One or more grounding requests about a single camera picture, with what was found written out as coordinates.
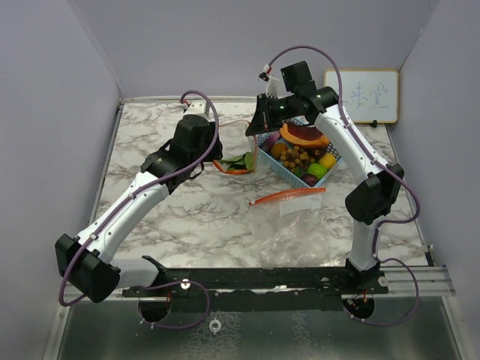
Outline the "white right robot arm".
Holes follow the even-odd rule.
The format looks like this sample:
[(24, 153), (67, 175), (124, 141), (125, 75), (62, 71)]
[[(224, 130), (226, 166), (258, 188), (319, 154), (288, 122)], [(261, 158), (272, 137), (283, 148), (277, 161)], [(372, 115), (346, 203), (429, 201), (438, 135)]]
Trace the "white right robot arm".
[(390, 212), (404, 177), (403, 168), (378, 155), (347, 115), (339, 91), (317, 88), (305, 61), (284, 67), (281, 76), (287, 97), (259, 94), (256, 110), (245, 134), (248, 137), (281, 128), (287, 119), (302, 116), (326, 135), (348, 166), (355, 189), (346, 197), (346, 209), (354, 220), (352, 248), (344, 275), (346, 288), (362, 293), (372, 282), (368, 271), (378, 267), (375, 226)]

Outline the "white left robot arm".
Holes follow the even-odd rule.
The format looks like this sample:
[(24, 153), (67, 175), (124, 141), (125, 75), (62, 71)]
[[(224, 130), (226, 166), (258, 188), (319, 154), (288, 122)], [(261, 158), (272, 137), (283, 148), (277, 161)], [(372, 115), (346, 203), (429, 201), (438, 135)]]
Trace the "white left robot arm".
[(62, 277), (58, 301), (67, 284), (83, 298), (102, 302), (114, 290), (140, 286), (146, 294), (164, 291), (166, 278), (160, 268), (145, 258), (125, 265), (113, 264), (122, 242), (136, 225), (183, 182), (195, 179), (194, 169), (222, 156), (219, 121), (205, 115), (184, 115), (172, 139), (149, 154), (126, 191), (92, 224), (74, 237), (61, 235), (55, 242), (55, 256)]

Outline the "clear zip bag orange zipper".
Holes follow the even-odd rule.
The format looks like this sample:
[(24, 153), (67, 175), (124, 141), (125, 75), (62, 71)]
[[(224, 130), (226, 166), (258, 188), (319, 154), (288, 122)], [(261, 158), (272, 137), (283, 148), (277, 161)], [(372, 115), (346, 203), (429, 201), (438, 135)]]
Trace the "clear zip bag orange zipper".
[(257, 171), (259, 145), (256, 136), (245, 136), (245, 131), (250, 122), (246, 119), (239, 119), (228, 121), (220, 124), (219, 136), (223, 144), (222, 159), (233, 158), (237, 155), (242, 155), (245, 152), (252, 152), (255, 157), (254, 171), (248, 174), (253, 174)]

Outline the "green leafy vegetable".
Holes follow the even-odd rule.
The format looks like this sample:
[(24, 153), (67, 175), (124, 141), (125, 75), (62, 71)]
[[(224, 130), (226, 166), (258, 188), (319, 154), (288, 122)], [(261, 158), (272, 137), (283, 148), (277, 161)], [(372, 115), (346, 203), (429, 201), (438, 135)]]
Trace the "green leafy vegetable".
[(254, 171), (254, 154), (247, 151), (228, 159), (215, 160), (214, 165), (222, 173), (228, 175), (244, 175)]

